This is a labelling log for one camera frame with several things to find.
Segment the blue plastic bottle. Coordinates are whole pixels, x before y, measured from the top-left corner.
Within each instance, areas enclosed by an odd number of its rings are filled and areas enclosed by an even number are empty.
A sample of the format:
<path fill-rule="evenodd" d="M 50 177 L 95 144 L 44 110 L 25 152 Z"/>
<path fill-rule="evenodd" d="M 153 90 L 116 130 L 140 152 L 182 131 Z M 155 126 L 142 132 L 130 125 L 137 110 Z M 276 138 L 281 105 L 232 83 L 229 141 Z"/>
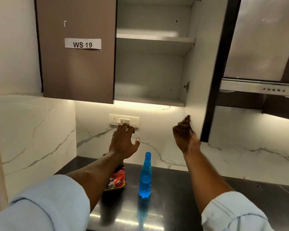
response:
<path fill-rule="evenodd" d="M 151 153 L 146 152 L 139 180 L 138 194 L 141 198 L 148 198 L 150 196 L 151 183 L 152 183 Z"/>

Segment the person's right hand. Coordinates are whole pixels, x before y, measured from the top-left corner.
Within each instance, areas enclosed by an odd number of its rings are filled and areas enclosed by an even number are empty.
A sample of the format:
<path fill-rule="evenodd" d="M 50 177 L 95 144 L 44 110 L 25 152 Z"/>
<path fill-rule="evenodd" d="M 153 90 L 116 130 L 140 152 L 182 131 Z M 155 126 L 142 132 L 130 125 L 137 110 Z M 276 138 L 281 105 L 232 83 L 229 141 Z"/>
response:
<path fill-rule="evenodd" d="M 183 155 L 200 152 L 201 142 L 194 131 L 189 132 L 187 129 L 183 129 L 181 122 L 175 125 L 172 130 L 175 142 Z"/>

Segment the steel range hood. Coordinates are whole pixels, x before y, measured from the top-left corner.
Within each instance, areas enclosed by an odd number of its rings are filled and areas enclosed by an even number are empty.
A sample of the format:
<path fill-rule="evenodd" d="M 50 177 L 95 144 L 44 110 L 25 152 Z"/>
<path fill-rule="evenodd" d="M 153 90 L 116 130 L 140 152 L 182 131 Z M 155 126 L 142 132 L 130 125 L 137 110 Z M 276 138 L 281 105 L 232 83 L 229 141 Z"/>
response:
<path fill-rule="evenodd" d="M 289 98 L 289 83 L 223 78 L 220 91 L 278 95 Z"/>

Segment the under-cabinet light strip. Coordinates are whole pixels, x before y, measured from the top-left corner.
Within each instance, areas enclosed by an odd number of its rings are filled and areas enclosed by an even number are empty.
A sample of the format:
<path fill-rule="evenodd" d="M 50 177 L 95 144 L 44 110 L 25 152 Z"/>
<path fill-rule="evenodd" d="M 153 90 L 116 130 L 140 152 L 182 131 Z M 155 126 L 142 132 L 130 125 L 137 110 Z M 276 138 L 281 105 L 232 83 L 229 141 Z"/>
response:
<path fill-rule="evenodd" d="M 168 109 L 171 107 L 184 108 L 184 103 L 167 103 L 167 104 L 151 104 L 151 103 L 139 103 L 128 101 L 114 101 L 114 105 L 117 107 L 134 108 L 134 109 Z"/>

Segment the person's right forearm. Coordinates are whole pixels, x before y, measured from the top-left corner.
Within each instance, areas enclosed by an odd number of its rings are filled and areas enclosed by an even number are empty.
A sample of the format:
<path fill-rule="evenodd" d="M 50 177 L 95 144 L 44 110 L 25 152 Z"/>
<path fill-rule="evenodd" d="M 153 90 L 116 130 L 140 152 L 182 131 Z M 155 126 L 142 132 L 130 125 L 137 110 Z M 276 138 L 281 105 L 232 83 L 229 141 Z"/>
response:
<path fill-rule="evenodd" d="M 200 151 L 199 146 L 190 145 L 183 155 L 190 173 L 196 204 L 201 214 L 213 199 L 234 191 L 217 173 Z"/>

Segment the white wall switch panel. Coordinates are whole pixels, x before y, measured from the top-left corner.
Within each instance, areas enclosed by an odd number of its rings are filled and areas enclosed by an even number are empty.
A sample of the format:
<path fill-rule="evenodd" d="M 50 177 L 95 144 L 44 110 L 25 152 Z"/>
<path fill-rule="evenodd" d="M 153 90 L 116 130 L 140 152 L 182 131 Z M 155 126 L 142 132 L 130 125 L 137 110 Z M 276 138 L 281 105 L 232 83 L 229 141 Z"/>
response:
<path fill-rule="evenodd" d="M 126 123 L 126 124 L 128 124 L 134 128 L 139 128 L 140 127 L 140 118 L 139 117 L 109 114 L 109 125 L 118 126 L 118 125 L 122 125 L 124 123 Z"/>

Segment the light blue shirt sleeve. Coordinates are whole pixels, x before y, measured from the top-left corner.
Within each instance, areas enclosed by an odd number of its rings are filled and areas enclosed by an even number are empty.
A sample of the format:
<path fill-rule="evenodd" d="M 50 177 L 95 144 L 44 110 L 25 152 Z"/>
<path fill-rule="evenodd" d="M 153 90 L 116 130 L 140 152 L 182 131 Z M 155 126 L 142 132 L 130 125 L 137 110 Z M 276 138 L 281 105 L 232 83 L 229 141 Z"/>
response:
<path fill-rule="evenodd" d="M 274 231 L 264 212 L 235 191 L 210 201 L 201 214 L 201 224 L 204 231 Z"/>
<path fill-rule="evenodd" d="M 0 231 L 86 231 L 90 202 L 83 187 L 53 175 L 12 199 L 0 212 Z"/>

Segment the light blue right shirt sleeve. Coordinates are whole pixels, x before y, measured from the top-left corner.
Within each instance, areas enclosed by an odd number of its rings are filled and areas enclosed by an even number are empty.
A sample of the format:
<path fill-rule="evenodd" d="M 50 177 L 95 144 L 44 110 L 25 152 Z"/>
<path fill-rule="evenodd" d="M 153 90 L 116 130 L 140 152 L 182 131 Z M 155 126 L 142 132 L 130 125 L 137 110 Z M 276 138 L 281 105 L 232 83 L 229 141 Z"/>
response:
<path fill-rule="evenodd" d="M 204 231 L 274 231 L 264 212 L 235 191 L 210 201 L 201 214 L 201 224 Z"/>

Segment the cabinet door dark edge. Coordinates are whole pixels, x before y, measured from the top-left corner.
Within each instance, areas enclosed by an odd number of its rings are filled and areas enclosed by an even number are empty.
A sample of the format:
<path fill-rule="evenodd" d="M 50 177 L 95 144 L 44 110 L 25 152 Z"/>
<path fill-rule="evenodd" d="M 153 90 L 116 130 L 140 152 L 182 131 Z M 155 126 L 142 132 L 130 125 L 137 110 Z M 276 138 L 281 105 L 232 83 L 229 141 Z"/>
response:
<path fill-rule="evenodd" d="M 242 0 L 195 0 L 188 36 L 195 39 L 186 54 L 189 79 L 185 113 L 200 141 L 207 143 L 212 127 L 235 25 Z"/>

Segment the steel chimney cover panel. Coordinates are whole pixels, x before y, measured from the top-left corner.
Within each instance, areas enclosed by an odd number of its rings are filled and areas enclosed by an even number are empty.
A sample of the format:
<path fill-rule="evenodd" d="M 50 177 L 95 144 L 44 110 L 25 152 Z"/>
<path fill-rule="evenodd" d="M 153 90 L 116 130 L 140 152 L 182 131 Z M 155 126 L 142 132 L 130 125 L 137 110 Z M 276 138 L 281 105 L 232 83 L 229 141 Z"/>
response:
<path fill-rule="evenodd" d="M 224 77 L 281 81 L 289 59 L 289 0 L 242 0 Z"/>

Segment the person's left hand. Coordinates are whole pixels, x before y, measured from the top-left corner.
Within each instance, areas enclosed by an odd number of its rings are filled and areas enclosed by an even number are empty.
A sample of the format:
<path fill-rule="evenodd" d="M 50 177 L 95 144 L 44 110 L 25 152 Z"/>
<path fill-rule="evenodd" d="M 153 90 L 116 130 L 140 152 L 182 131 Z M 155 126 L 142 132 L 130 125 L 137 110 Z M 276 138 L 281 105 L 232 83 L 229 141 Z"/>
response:
<path fill-rule="evenodd" d="M 121 160 L 131 157 L 132 141 L 131 137 L 135 133 L 134 127 L 128 124 L 119 125 L 117 130 L 113 133 L 112 140 L 109 146 L 109 152 L 113 152 Z"/>

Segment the brown closed cabinet door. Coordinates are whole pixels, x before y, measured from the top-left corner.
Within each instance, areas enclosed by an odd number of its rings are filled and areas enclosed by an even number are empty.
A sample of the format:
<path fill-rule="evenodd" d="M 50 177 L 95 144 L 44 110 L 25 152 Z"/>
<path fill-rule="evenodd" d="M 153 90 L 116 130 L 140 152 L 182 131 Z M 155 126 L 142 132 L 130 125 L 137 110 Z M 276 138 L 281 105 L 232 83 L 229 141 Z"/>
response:
<path fill-rule="evenodd" d="M 35 0 L 44 97 L 113 104 L 117 0 Z M 65 48 L 65 38 L 102 49 Z"/>

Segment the person's left forearm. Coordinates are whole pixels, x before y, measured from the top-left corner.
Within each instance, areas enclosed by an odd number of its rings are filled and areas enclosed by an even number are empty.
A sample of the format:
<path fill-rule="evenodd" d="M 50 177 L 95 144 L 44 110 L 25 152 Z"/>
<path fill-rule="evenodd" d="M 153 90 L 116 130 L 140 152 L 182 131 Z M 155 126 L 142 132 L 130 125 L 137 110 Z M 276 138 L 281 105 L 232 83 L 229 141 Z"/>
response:
<path fill-rule="evenodd" d="M 122 152 L 110 151 L 93 163 L 66 174 L 84 189 L 90 202 L 90 212 L 100 200 L 112 173 L 123 160 Z"/>

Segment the white wall cabinet with shelf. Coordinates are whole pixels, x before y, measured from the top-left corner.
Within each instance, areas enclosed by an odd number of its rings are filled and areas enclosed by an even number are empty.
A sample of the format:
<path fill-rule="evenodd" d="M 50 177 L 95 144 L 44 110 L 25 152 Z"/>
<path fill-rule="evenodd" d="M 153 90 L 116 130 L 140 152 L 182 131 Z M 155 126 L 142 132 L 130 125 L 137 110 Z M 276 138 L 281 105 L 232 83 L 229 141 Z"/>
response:
<path fill-rule="evenodd" d="M 118 0 L 114 99 L 184 103 L 195 0 Z"/>

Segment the dark jar with red label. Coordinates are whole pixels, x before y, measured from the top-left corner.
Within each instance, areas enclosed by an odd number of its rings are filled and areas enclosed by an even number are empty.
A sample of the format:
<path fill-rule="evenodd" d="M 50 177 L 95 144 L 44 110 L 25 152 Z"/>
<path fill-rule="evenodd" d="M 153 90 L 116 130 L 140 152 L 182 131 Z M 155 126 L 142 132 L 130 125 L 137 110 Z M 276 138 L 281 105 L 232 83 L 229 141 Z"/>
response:
<path fill-rule="evenodd" d="M 125 165 L 122 161 L 111 174 L 107 186 L 104 191 L 113 191 L 125 188 L 126 186 L 126 175 L 125 175 Z"/>

